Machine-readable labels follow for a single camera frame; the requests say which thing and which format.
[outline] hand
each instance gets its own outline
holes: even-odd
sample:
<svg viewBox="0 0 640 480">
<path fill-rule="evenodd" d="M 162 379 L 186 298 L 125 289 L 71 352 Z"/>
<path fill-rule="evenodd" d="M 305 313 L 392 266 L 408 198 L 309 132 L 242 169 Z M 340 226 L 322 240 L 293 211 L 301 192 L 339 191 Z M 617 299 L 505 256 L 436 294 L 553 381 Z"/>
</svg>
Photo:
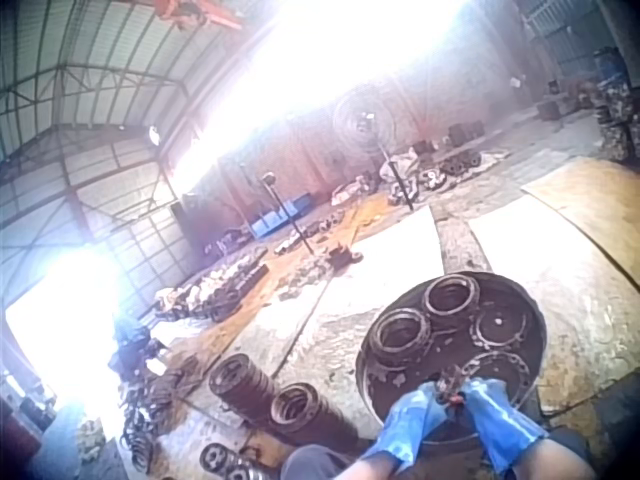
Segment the hand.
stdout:
<svg viewBox="0 0 640 480">
<path fill-rule="evenodd" d="M 501 380 L 467 380 L 461 389 L 480 440 L 498 473 L 507 470 L 522 453 L 547 432 L 509 404 Z"/>
<path fill-rule="evenodd" d="M 435 400 L 435 384 L 425 383 L 393 404 L 376 443 L 363 458 L 388 452 L 402 471 L 415 463 L 422 440 L 446 419 L 444 407 Z"/>
</svg>

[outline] floor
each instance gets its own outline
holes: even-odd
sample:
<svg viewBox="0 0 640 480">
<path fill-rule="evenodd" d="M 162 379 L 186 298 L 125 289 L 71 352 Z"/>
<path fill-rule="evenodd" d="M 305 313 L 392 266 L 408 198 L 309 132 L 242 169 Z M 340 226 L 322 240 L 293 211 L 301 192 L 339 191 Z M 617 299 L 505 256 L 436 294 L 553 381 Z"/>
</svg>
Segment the floor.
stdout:
<svg viewBox="0 0 640 480">
<path fill-rule="evenodd" d="M 406 207 L 395 209 L 385 207 L 384 197 L 377 197 L 371 200 L 369 205 L 365 201 L 363 205 L 353 206 L 353 221 L 351 223 L 355 225 L 355 228 L 353 228 L 353 225 L 345 224 L 341 227 L 339 236 L 345 242 L 353 242 L 356 245 L 354 249 L 362 246 L 365 251 L 363 263 L 355 267 L 364 270 L 376 265 L 376 268 L 383 271 L 382 269 L 392 268 L 392 262 L 390 261 L 387 262 L 388 265 L 383 265 L 385 257 L 389 258 L 390 256 L 401 254 L 398 255 L 400 259 L 399 265 L 405 268 L 407 272 L 410 272 L 407 273 L 406 278 L 402 278 L 402 282 L 398 282 L 398 285 L 394 285 L 393 281 L 386 279 L 389 285 L 381 290 L 382 294 L 368 295 L 369 298 L 379 297 L 369 306 L 364 303 L 358 304 L 357 299 L 351 299 L 352 301 L 345 303 L 344 286 L 348 284 L 351 270 L 348 271 L 345 278 L 338 277 L 333 279 L 328 286 L 325 285 L 322 288 L 318 288 L 317 292 L 310 291 L 308 294 L 309 299 L 305 300 L 310 306 L 310 311 L 301 314 L 301 320 L 286 335 L 287 338 L 293 335 L 291 338 L 294 339 L 293 343 L 287 343 L 285 349 L 287 352 L 285 355 L 286 361 L 270 360 L 274 365 L 277 364 L 275 370 L 278 372 L 277 380 L 288 382 L 295 380 L 300 375 L 310 375 L 311 378 L 307 377 L 307 379 L 314 383 L 313 371 L 315 369 L 318 372 L 317 383 L 325 389 L 328 395 L 331 395 L 332 392 L 340 392 L 349 388 L 348 386 L 352 385 L 353 382 L 351 378 L 353 369 L 348 368 L 348 363 L 351 361 L 350 357 L 345 355 L 336 358 L 335 351 L 358 344 L 357 341 L 354 341 L 354 335 L 363 335 L 363 329 L 359 326 L 368 325 L 372 321 L 372 318 L 375 317 L 375 312 L 381 306 L 379 304 L 393 300 L 394 295 L 397 296 L 395 289 L 400 289 L 401 293 L 402 289 L 406 290 L 404 286 L 406 282 L 417 283 L 421 275 L 433 276 L 441 274 L 441 272 L 447 273 L 463 269 L 490 270 L 491 266 L 469 227 L 469 222 L 521 198 L 524 195 L 521 191 L 521 186 L 544 176 L 570 161 L 574 156 L 597 156 L 599 139 L 600 134 L 590 112 L 578 112 L 558 123 L 545 123 L 538 120 L 524 122 L 517 128 L 496 137 L 491 144 L 484 147 L 506 148 L 511 152 L 509 157 L 478 177 L 461 183 L 450 191 L 425 195 L 421 199 L 420 205 L 423 207 L 428 206 L 429 208 L 423 208 L 416 214 L 409 216 Z M 435 225 L 433 235 L 428 231 L 423 232 L 420 230 L 421 227 L 418 226 L 420 215 L 423 215 L 422 218 L 425 219 L 425 225 Z M 402 223 L 397 227 L 388 228 L 398 222 Z M 416 242 L 412 246 L 412 249 L 415 249 L 414 251 L 421 251 L 424 256 L 423 264 L 429 264 L 429 267 L 425 267 L 430 268 L 428 272 L 424 271 L 416 274 L 415 269 L 409 267 L 412 266 L 409 249 L 405 249 L 409 252 L 407 257 L 402 256 L 406 252 L 396 250 L 395 245 L 399 241 L 394 232 L 401 233 L 402 229 L 407 225 L 410 225 L 410 228 L 414 230 L 419 230 L 421 232 L 420 235 L 424 235 L 417 240 L 432 238 L 434 235 L 436 238 L 439 237 L 439 245 L 437 243 L 429 243 L 424 246 Z M 432 254 L 434 249 L 437 258 L 430 262 L 429 259 L 434 258 Z M 296 258 L 303 255 L 303 250 L 300 248 L 286 257 L 272 259 L 272 272 L 280 272 L 280 270 L 277 270 L 278 268 L 286 270 L 286 265 L 295 263 Z M 204 358 L 205 361 L 208 362 L 219 358 L 227 349 L 234 351 L 233 342 L 237 334 L 243 331 L 247 325 L 253 324 L 253 317 L 265 305 L 270 305 L 270 298 L 275 292 L 275 283 L 277 283 L 279 275 L 280 273 L 278 275 L 272 274 L 269 277 L 273 277 L 275 280 L 265 279 L 258 285 L 256 291 L 259 291 L 259 293 L 256 293 L 255 298 L 251 299 L 247 313 L 243 314 L 239 320 L 230 319 L 228 321 L 226 333 L 222 334 L 223 341 L 220 340 L 219 331 L 211 328 L 207 329 L 202 337 L 205 339 L 202 341 L 208 342 L 206 347 L 202 348 L 207 352 L 206 358 Z M 374 283 L 372 280 L 370 288 L 374 288 Z M 361 295 L 361 297 L 366 299 L 367 295 Z M 179 342 L 177 351 L 187 353 L 197 348 L 198 341 L 195 340 L 195 335 L 202 330 L 202 327 L 201 325 L 192 325 L 190 330 L 192 337 Z M 318 352 L 311 349 L 314 352 L 313 355 L 307 355 L 306 352 L 313 347 L 314 343 L 324 344 L 325 341 L 323 339 L 326 339 L 329 333 L 336 330 L 353 332 L 353 334 L 348 333 L 346 336 L 341 334 L 342 339 L 333 342 L 331 346 L 333 350 Z M 323 358 L 323 353 L 329 355 L 327 358 L 335 360 L 333 363 L 329 362 L 330 366 L 333 365 L 331 367 L 333 368 L 333 375 L 328 370 L 324 370 L 324 364 L 310 366 L 308 363 L 311 358 Z M 204 399 L 204 401 L 210 401 L 210 397 L 206 395 L 207 393 L 204 391 L 199 398 Z M 638 411 L 638 398 L 640 398 L 640 373 L 634 372 L 600 394 L 571 409 L 557 412 L 553 416 L 540 416 L 540 412 L 535 411 L 536 406 L 534 405 L 531 414 L 538 415 L 540 420 L 549 428 L 566 424 L 581 431 L 591 442 L 592 449 L 596 454 L 597 466 L 603 467 L 612 458 L 612 454 L 620 451 L 620 448 L 625 444 L 630 426 L 637 424 L 637 419 L 634 416 L 637 415 L 636 412 Z M 340 402 L 350 416 L 360 419 L 358 422 L 362 434 L 369 437 L 375 435 L 379 426 L 375 422 L 371 422 L 370 418 L 366 418 L 366 412 L 363 413 L 361 401 L 356 392 L 350 398 L 340 399 Z M 215 412 L 207 412 L 207 408 L 204 408 L 204 411 L 200 410 L 202 408 L 199 408 L 199 412 L 203 415 L 203 419 L 207 421 L 216 419 Z M 228 418 L 223 420 L 224 423 L 232 422 Z M 46 458 L 45 448 L 47 448 L 47 444 L 45 444 L 41 454 L 34 459 L 34 465 L 41 461 L 39 459 Z M 483 465 L 481 452 L 472 452 L 462 456 L 456 455 L 427 462 L 420 469 L 407 474 L 407 477 L 432 478 L 440 475 L 440 478 L 443 478 L 442 475 L 446 472 L 447 478 L 452 480 L 472 478 L 474 476 L 489 478 L 490 475 Z M 35 474 L 37 471 L 36 467 L 32 467 L 31 472 L 34 475 L 30 477 L 44 478 Z M 120 472 L 120 477 L 112 477 L 114 480 L 123 478 L 122 471 L 118 471 Z M 73 471 L 67 471 L 66 474 L 61 474 L 55 478 L 72 478 L 73 473 Z"/>
</svg>

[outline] metal roof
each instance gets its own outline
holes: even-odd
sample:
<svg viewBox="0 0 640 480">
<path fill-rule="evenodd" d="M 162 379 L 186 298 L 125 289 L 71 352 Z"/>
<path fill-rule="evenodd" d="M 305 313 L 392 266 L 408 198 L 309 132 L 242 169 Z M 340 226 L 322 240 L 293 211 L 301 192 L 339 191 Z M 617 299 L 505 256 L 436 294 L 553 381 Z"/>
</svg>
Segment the metal roof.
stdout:
<svg viewBox="0 0 640 480">
<path fill-rule="evenodd" d="M 248 11 L 251 0 L 228 8 Z M 180 29 L 152 0 L 14 0 L 0 15 L 0 161 L 60 126 L 173 125 L 233 40 Z"/>
</svg>

